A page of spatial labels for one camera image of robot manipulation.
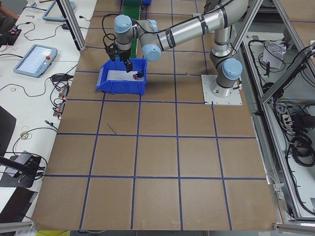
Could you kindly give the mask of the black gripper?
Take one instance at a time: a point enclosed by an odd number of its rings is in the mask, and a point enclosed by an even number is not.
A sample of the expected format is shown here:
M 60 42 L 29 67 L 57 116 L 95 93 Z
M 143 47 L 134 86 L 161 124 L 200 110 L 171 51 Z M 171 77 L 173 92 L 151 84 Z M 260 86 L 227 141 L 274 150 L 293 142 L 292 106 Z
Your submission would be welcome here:
M 131 56 L 131 42 L 120 43 L 116 41 L 117 53 L 119 55 L 120 61 L 125 61 L 124 65 L 126 67 L 126 72 L 132 71 L 132 62 L 129 60 Z

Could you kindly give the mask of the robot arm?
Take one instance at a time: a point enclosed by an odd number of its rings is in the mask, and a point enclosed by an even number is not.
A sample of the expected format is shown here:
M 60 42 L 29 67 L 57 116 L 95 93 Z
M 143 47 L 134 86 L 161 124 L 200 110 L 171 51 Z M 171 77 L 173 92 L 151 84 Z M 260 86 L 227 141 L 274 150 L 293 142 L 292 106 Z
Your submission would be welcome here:
M 244 15 L 247 7 L 246 0 L 208 0 L 202 14 L 163 30 L 158 30 L 154 20 L 134 20 L 127 15 L 118 15 L 114 20 L 114 42 L 106 52 L 112 61 L 119 57 L 126 71 L 130 72 L 133 68 L 129 60 L 133 39 L 139 39 L 145 59 L 156 61 L 163 51 L 214 31 L 210 58 L 218 75 L 210 90 L 214 96 L 226 98 L 243 70 L 242 64 L 231 56 L 232 25 Z

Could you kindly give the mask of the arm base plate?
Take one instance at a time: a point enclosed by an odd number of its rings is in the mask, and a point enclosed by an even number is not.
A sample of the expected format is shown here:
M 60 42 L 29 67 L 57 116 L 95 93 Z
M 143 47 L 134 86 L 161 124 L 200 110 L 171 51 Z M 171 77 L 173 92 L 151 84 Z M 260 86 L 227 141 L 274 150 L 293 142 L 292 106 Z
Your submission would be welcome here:
M 231 88 L 221 88 L 217 84 L 217 75 L 201 75 L 204 104 L 222 106 L 243 105 L 237 81 Z

